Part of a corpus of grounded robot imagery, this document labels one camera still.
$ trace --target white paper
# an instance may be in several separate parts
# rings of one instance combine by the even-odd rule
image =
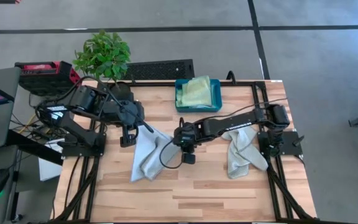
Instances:
[[[64,141],[64,139],[56,139],[49,141],[45,144],[45,146],[62,153],[63,148],[60,147],[57,143],[60,141]],[[44,159],[38,158],[39,166],[40,166],[40,180],[46,181],[51,178],[57,177],[62,173],[62,166],[54,164],[52,162],[46,161]]]

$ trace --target wooden tabletop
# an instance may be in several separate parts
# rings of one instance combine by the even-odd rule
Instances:
[[[285,98],[282,82],[265,81],[269,100]],[[84,82],[96,86],[96,82]],[[145,121],[158,130],[172,135],[180,117],[196,121],[210,113],[177,113],[174,87],[132,87],[135,99],[142,102]],[[221,87],[223,107],[218,114],[228,114],[253,104],[247,86]],[[287,107],[288,101],[278,101]],[[89,128],[88,118],[75,121]],[[229,141],[217,138],[196,149],[196,164],[183,164],[176,170],[163,170],[157,179],[131,183],[134,146],[121,148],[121,129],[109,126],[104,156],[100,160],[91,222],[252,222],[274,221],[267,173],[250,165],[249,173],[238,179],[227,177]],[[55,209],[63,211],[68,179],[76,158],[65,159],[56,192]],[[293,156],[282,156],[289,191],[312,216],[316,216],[308,179],[303,164]],[[75,169],[68,198],[78,188],[81,171]],[[277,189],[282,216],[285,217],[282,195]],[[88,193],[84,194],[80,218],[85,214]]]

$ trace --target black floor line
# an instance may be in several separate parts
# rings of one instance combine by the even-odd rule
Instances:
[[[248,6],[249,6],[249,12],[251,14],[251,19],[252,19],[252,27],[254,28],[255,41],[256,41],[256,46],[258,49],[260,64],[262,66],[262,77],[265,80],[269,80],[270,75],[269,75],[269,70],[267,68],[267,61],[266,61],[266,56],[265,56],[264,45],[262,43],[262,37],[260,36],[258,19],[256,16],[254,1],[248,0]]]
[[[252,26],[178,26],[178,27],[123,27],[123,28],[79,28],[79,29],[12,29],[0,30],[0,34],[78,34],[106,32],[175,32],[175,31],[236,31],[252,30]]]
[[[357,30],[358,25],[331,26],[260,26],[259,30]]]

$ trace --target crumpled cloth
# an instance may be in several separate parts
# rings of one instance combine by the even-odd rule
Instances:
[[[177,107],[183,106],[212,106],[211,80],[209,76],[193,78],[182,84],[182,90],[177,91]]]
[[[172,137],[151,127],[151,133],[145,126],[139,126],[136,140],[134,163],[132,165],[131,182],[143,178],[154,180],[163,169],[160,162],[160,152],[171,141]],[[170,143],[161,155],[164,164],[169,164],[172,158],[180,151],[180,147]]]
[[[256,131],[248,126],[223,133],[222,138],[231,140],[227,150],[227,176],[236,179],[248,174],[249,164],[267,170],[267,162],[259,150],[251,144]]]

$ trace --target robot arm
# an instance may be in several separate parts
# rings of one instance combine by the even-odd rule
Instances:
[[[290,121],[282,105],[270,105],[267,108],[255,108],[250,112],[231,116],[225,119],[205,118],[194,123],[180,123],[176,128],[173,143],[183,151],[183,162],[194,164],[195,147],[201,143],[212,141],[226,131],[261,124],[268,128],[270,147],[278,153],[283,144],[282,131],[288,127]]]
[[[43,123],[63,128],[71,134],[72,139],[87,147],[104,143],[98,142],[99,133],[84,129],[74,122],[72,113],[105,125],[113,124],[121,127],[121,147],[132,146],[136,143],[137,134],[129,134],[129,131],[137,130],[140,125],[146,125],[143,121],[143,106],[140,102],[134,101],[134,95],[129,87],[120,90],[116,99],[117,101],[112,100],[111,95],[105,90],[79,86],[62,99],[41,103],[37,111]]]

